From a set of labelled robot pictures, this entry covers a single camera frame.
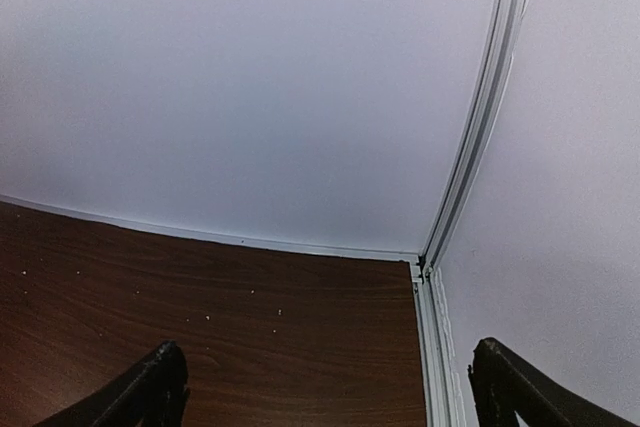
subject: brown wooden floor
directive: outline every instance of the brown wooden floor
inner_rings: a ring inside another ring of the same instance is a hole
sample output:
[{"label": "brown wooden floor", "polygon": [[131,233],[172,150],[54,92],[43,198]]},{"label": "brown wooden floor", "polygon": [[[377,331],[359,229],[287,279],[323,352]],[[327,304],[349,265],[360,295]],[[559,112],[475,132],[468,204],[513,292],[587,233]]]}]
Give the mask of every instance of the brown wooden floor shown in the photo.
[{"label": "brown wooden floor", "polygon": [[0,425],[35,423],[164,339],[185,426],[423,426],[406,265],[144,234],[0,203]]}]

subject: wood grain surface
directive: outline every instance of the wood grain surface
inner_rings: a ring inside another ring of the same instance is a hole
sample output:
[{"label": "wood grain surface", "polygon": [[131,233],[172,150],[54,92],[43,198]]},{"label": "wood grain surface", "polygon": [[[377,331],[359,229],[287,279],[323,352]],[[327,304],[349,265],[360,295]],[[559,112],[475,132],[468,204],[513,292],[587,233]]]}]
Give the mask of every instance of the wood grain surface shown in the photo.
[{"label": "wood grain surface", "polygon": [[185,426],[423,426],[405,264],[176,239],[0,203],[0,425],[90,394],[162,340]]}]

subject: vertical metal strip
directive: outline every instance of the vertical metal strip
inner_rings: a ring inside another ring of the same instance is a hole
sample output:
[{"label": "vertical metal strip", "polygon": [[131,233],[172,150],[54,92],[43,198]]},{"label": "vertical metal strip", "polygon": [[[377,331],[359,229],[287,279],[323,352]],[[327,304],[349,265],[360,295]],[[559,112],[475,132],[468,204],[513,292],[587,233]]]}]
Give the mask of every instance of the vertical metal strip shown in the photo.
[{"label": "vertical metal strip", "polygon": [[527,0],[495,0],[473,102],[436,221],[422,252],[424,274],[438,265],[469,194],[507,83]]}]

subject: wall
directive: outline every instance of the wall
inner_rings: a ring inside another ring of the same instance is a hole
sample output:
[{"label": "wall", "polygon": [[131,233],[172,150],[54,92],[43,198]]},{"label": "wall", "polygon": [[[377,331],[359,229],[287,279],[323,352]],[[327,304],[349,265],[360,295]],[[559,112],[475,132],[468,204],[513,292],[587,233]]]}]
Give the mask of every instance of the wall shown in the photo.
[{"label": "wall", "polygon": [[493,0],[0,0],[0,194],[418,252]]},{"label": "wall", "polygon": [[466,366],[495,336],[640,423],[639,12],[640,0],[530,0],[441,265],[468,420]]}]

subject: wooden floor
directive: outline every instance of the wooden floor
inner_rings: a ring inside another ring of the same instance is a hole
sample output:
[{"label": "wooden floor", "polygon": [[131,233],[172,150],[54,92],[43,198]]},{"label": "wooden floor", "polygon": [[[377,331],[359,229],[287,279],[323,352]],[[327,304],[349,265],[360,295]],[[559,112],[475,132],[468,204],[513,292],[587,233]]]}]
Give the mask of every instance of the wooden floor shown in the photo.
[{"label": "wooden floor", "polygon": [[90,394],[164,339],[185,426],[424,426],[409,269],[144,234],[0,203],[0,425]]}]

